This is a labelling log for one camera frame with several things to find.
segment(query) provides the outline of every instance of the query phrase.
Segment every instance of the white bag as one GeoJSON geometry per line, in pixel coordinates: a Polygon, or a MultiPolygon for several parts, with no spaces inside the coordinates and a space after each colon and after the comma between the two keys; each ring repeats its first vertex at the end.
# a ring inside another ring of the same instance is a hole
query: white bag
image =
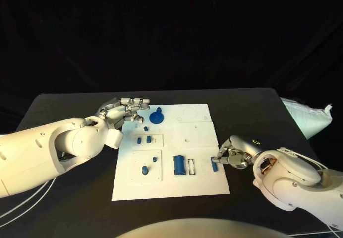
{"type": "Polygon", "coordinates": [[[331,105],[327,105],[324,109],[314,109],[290,99],[281,98],[281,100],[306,138],[310,139],[333,121],[331,105]]]}

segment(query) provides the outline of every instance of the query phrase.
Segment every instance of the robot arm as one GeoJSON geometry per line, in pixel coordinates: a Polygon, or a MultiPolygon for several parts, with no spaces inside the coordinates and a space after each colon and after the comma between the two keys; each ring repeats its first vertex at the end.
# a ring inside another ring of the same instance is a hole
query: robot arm
{"type": "Polygon", "coordinates": [[[125,121],[143,123],[137,110],[148,99],[114,98],[95,116],[71,118],[0,138],[0,198],[35,188],[88,161],[104,145],[118,149],[125,121]]]}
{"type": "Polygon", "coordinates": [[[262,150],[261,143],[236,135],[223,143],[213,162],[244,169],[254,165],[254,185],[282,210],[307,210],[329,226],[343,229],[343,173],[285,148],[262,150]],[[313,162],[321,169],[303,160],[313,162]]]}

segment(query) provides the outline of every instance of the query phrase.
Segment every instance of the white board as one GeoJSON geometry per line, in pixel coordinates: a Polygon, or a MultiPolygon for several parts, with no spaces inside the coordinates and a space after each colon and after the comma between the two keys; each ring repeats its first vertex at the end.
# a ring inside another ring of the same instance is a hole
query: white board
{"type": "Polygon", "coordinates": [[[112,201],[229,194],[223,165],[218,164],[216,172],[212,169],[218,140],[208,105],[151,105],[140,115],[143,125],[127,122],[122,126],[112,201]],[[154,125],[148,116],[157,107],[161,107],[164,121],[154,125]],[[151,136],[151,143],[146,142],[147,136],[151,136]],[[174,175],[176,155],[184,157],[184,175],[174,175]]]}

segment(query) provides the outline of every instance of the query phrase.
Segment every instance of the black table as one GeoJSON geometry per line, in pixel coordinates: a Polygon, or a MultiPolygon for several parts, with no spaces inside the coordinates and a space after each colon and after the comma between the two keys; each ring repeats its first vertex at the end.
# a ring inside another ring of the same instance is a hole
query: black table
{"type": "MultiPolygon", "coordinates": [[[[284,146],[317,158],[275,91],[265,88],[42,94],[17,131],[94,115],[99,105],[114,97],[150,98],[151,104],[208,103],[219,143],[239,134],[269,148],[284,146]]],[[[238,170],[225,166],[229,195],[111,201],[117,155],[118,150],[105,146],[95,158],[56,178],[35,208],[0,229],[0,237],[111,238],[143,225],[197,217],[244,221],[287,234],[329,230],[307,211],[285,212],[274,207],[252,185],[252,167],[238,170]]],[[[0,199],[0,214],[35,191],[0,199]]],[[[1,219],[1,224],[27,206],[1,219]]]]}

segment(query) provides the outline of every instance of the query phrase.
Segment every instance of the blue object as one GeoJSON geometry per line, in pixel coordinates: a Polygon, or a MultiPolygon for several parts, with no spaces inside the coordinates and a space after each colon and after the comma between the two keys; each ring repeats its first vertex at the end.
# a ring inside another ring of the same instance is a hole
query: blue object
{"type": "Polygon", "coordinates": [[[174,175],[184,175],[186,174],[183,161],[184,161],[183,155],[176,155],[173,157],[173,166],[174,166],[173,174],[174,175]]]}
{"type": "Polygon", "coordinates": [[[151,122],[153,124],[160,124],[160,123],[163,122],[163,120],[164,120],[164,116],[163,116],[161,111],[163,111],[161,108],[157,107],[156,112],[153,112],[153,113],[150,114],[148,120],[150,120],[150,122],[151,122]]]}
{"type": "Polygon", "coordinates": [[[210,157],[210,162],[212,162],[212,169],[215,172],[218,172],[218,167],[216,167],[216,163],[212,161],[213,157],[210,157]]]}
{"type": "Polygon", "coordinates": [[[146,165],[141,167],[141,173],[143,173],[144,175],[148,174],[148,167],[147,167],[146,165]]]}

